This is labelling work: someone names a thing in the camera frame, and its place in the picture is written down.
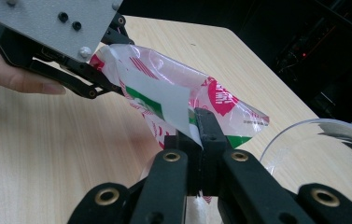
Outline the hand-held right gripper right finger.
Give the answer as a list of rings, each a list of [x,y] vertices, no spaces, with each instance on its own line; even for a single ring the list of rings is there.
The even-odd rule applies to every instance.
[[[222,154],[226,149],[230,149],[231,145],[213,112],[196,108],[195,115],[202,143],[199,154],[198,189],[204,196],[218,196]]]

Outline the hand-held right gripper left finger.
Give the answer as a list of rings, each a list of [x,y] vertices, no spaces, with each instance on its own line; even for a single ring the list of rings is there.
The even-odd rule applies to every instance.
[[[187,195],[197,196],[200,190],[201,147],[183,133],[166,135],[164,149],[177,149],[188,156]]]

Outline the red and white plastic bag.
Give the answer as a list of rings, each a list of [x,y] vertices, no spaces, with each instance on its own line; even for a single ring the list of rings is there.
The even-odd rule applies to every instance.
[[[239,100],[217,80],[153,49],[113,44],[96,51],[90,65],[121,89],[144,117],[160,146],[181,132],[202,148],[194,110],[212,112],[237,148],[269,125],[270,119]]]

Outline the clear jar with hinged lid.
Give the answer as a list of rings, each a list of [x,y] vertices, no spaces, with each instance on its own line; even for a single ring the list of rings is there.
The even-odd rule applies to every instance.
[[[318,183],[352,201],[352,124],[309,119],[279,133],[260,163],[286,189]]]

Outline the dark equipment with red light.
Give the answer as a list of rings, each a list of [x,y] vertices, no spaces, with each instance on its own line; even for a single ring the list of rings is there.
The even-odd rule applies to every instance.
[[[321,18],[278,55],[273,69],[302,100],[309,101],[352,72],[352,22]]]

